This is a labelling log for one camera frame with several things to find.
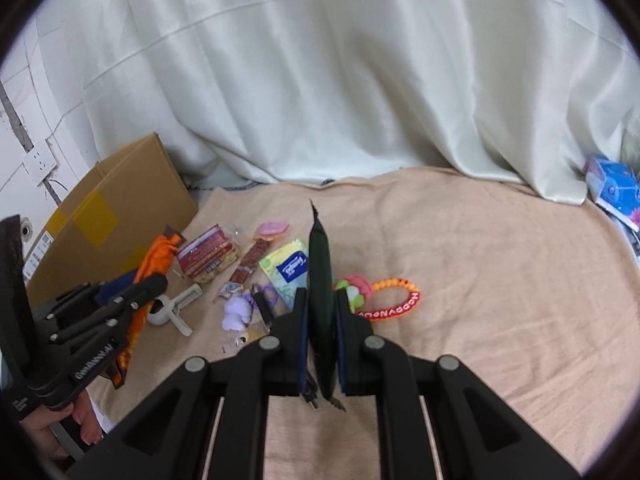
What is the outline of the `white plastic clamp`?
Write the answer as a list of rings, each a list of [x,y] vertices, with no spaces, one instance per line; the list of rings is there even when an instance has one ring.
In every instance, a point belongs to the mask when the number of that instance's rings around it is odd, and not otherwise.
[[[166,295],[157,296],[146,316],[146,320],[153,326],[164,326],[167,323],[175,326],[175,329],[185,337],[193,334],[192,328],[184,322],[181,317],[181,311],[193,304],[203,295],[203,291],[199,284],[193,284],[186,288],[178,296],[169,298]]]

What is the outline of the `red cracker packet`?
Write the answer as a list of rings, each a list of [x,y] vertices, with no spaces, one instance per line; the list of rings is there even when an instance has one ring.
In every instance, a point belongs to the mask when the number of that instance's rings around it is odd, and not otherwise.
[[[213,281],[238,258],[238,248],[218,224],[194,238],[177,254],[182,275],[198,284]]]

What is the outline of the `purple plush toy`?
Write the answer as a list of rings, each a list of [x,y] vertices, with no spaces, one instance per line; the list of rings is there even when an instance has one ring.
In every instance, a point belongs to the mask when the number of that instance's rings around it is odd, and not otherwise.
[[[240,332],[252,322],[254,302],[248,292],[235,292],[224,303],[221,327],[226,332]]]

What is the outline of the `black pen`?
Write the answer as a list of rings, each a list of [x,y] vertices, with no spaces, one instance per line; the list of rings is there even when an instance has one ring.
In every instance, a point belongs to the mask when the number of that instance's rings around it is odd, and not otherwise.
[[[267,328],[270,328],[274,320],[274,314],[271,311],[271,307],[268,304],[265,294],[262,292],[259,285],[253,285],[250,289],[250,294],[252,295],[254,303],[262,317],[262,322],[264,322]]]

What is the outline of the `red sausage snack packet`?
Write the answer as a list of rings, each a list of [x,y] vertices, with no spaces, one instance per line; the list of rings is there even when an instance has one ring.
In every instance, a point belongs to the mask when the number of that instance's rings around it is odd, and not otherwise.
[[[254,245],[242,257],[240,263],[231,274],[230,282],[243,285],[254,273],[259,261],[265,257],[270,246],[270,240],[256,240]]]

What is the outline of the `tissue pack yellow blue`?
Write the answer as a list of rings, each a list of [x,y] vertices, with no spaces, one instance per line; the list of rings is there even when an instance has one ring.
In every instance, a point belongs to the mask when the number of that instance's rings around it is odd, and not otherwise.
[[[270,252],[259,261],[262,272],[288,310],[294,308],[297,289],[307,286],[308,250],[301,240]]]

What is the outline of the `dark green snack packet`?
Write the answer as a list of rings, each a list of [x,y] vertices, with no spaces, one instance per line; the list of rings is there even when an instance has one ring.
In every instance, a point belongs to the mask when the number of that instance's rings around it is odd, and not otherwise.
[[[308,238],[308,340],[322,398],[337,410],[346,412],[343,402],[334,394],[338,342],[329,237],[322,226],[318,208],[314,203],[310,203],[310,208],[312,226]]]

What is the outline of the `red beaded keychain toy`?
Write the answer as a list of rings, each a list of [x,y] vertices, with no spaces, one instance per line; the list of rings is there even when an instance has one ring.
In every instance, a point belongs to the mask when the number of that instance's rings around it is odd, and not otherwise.
[[[388,321],[413,311],[421,302],[422,292],[405,278],[382,278],[370,281],[362,275],[350,274],[334,283],[344,290],[352,314],[370,321]]]

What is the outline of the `cardboard box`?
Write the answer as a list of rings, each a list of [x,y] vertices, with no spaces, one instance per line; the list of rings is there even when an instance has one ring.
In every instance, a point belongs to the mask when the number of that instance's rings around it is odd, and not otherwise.
[[[96,163],[39,233],[54,241],[26,283],[30,304],[137,269],[153,240],[197,212],[158,134],[126,145]]]

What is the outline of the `white shipping label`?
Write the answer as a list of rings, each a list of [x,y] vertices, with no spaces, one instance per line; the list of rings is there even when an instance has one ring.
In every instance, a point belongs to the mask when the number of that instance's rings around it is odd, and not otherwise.
[[[34,246],[32,246],[32,250],[27,256],[23,266],[23,278],[26,283],[28,283],[34,276],[44,256],[47,255],[53,241],[54,237],[47,230],[44,230],[39,235],[38,240],[35,242]]]

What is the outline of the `beige table cloth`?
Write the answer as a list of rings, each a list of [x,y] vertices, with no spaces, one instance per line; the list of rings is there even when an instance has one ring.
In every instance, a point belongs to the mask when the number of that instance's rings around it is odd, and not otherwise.
[[[452,171],[405,169],[322,188],[279,183],[217,188],[184,231],[219,224],[239,245],[264,222],[288,222],[280,243],[306,243],[310,202],[328,233],[334,275],[403,278],[421,300],[373,324],[407,353],[454,354],[580,472],[615,434],[639,390],[639,270],[600,209],[543,200],[525,186]],[[91,400],[117,424],[189,356],[224,358],[218,290],[184,310],[194,329],[145,326],[126,384],[103,378]],[[265,479],[378,479],[375,403],[269,402]]]

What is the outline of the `pale green curtain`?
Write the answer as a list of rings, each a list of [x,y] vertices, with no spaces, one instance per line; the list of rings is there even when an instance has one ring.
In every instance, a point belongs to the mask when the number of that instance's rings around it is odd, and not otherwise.
[[[639,60],[599,0],[46,0],[56,104],[103,158],[157,133],[213,185],[413,166],[579,204],[639,161]]]

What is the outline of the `blue tissue package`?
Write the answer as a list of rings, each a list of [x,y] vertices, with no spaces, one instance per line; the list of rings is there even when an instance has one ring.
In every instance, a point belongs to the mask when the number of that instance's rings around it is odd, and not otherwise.
[[[604,157],[591,157],[585,168],[589,195],[596,205],[639,232],[639,181],[631,168]]]

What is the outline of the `white wall socket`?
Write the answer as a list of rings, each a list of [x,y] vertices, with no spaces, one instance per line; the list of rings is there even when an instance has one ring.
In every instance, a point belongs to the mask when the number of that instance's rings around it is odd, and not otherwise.
[[[34,185],[40,185],[58,168],[47,140],[40,140],[27,152],[22,160],[25,170]]]

